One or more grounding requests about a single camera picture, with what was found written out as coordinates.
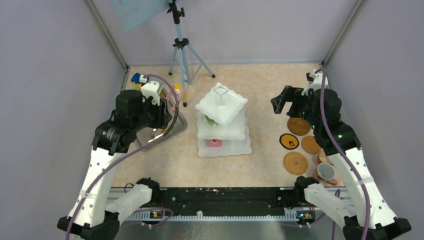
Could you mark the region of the green swirl roll cake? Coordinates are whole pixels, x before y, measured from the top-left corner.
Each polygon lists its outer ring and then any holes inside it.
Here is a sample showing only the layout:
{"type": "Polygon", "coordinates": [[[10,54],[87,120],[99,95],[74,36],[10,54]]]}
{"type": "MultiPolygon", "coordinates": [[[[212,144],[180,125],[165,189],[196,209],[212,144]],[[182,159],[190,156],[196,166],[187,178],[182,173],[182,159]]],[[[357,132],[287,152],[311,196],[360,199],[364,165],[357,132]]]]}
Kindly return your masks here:
{"type": "Polygon", "coordinates": [[[208,125],[213,126],[213,127],[215,127],[215,126],[217,126],[217,125],[218,125],[218,123],[217,123],[215,120],[213,120],[212,118],[208,117],[207,115],[205,115],[205,119],[204,119],[204,121],[205,121],[208,125]]]}

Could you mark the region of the pink cake toy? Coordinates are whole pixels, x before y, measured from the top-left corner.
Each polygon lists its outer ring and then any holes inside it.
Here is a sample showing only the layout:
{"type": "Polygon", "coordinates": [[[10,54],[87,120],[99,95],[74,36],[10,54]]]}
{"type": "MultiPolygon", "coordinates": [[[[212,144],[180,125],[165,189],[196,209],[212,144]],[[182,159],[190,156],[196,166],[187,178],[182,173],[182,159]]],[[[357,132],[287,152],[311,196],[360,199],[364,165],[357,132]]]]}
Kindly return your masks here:
{"type": "Polygon", "coordinates": [[[222,146],[222,141],[220,139],[207,139],[206,146],[208,148],[220,148],[222,146]]]}

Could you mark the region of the yellow cake slice toy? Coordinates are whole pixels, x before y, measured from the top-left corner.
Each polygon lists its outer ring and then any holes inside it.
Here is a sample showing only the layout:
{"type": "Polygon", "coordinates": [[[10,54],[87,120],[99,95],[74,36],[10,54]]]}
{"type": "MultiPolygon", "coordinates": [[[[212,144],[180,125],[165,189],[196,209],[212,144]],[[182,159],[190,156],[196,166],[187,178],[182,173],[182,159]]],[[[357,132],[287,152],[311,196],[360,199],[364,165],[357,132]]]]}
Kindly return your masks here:
{"type": "Polygon", "coordinates": [[[178,97],[179,102],[183,102],[188,98],[189,94],[188,94],[187,90],[184,87],[182,87],[181,85],[174,84],[173,89],[174,89],[174,91],[175,91],[175,93],[178,97]]]}

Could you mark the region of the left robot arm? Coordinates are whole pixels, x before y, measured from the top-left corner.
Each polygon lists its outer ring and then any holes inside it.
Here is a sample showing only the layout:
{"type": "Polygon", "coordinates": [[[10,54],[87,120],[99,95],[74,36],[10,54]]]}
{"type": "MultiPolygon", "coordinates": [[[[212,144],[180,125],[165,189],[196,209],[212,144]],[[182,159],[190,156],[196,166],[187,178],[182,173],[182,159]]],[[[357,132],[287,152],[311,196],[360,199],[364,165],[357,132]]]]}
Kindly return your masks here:
{"type": "Polygon", "coordinates": [[[145,85],[140,90],[119,93],[110,118],[95,129],[90,162],[77,200],[69,214],[58,220],[57,227],[65,231],[66,239],[76,236],[82,240],[113,240],[136,209],[160,202],[161,194],[150,179],[136,184],[112,203],[107,199],[118,165],[133,155],[129,148],[137,133],[145,128],[169,132],[176,120],[162,87],[145,85]]]}

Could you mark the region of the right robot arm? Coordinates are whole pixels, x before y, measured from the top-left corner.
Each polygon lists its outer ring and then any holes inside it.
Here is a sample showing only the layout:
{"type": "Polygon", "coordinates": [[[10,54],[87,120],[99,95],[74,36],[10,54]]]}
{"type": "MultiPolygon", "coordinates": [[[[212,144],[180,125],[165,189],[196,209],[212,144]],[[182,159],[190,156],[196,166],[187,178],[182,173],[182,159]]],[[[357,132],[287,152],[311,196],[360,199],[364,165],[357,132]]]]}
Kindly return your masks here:
{"type": "Polygon", "coordinates": [[[291,103],[287,114],[309,124],[352,201],[348,205],[318,180],[300,176],[293,192],[297,205],[310,203],[321,209],[342,229],[347,240],[392,240],[412,229],[410,222],[398,217],[380,193],[354,129],[341,120],[342,101],[334,90],[311,89],[304,93],[302,88],[287,85],[270,102],[276,114],[287,102],[291,103]]]}

